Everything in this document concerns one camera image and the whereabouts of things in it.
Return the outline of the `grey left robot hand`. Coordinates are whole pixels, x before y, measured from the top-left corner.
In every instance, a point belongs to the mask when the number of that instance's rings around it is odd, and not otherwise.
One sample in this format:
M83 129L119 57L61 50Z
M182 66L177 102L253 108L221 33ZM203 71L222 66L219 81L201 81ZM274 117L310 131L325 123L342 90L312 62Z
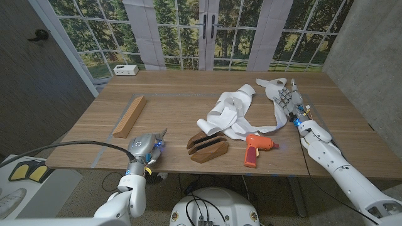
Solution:
M161 134L144 134L131 140L128 151L134 156L129 161L126 175L143 176L145 168L157 162L165 142Z

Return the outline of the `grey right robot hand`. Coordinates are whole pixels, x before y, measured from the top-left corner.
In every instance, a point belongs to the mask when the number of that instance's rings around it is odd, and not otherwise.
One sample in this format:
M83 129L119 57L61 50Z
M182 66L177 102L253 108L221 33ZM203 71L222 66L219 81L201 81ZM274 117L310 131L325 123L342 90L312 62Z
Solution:
M282 108L288 120L294 123L296 127L310 120L303 103L303 97L298 91L294 78L291 80L291 89L284 87L278 91L278 95L279 97L273 97L273 100Z

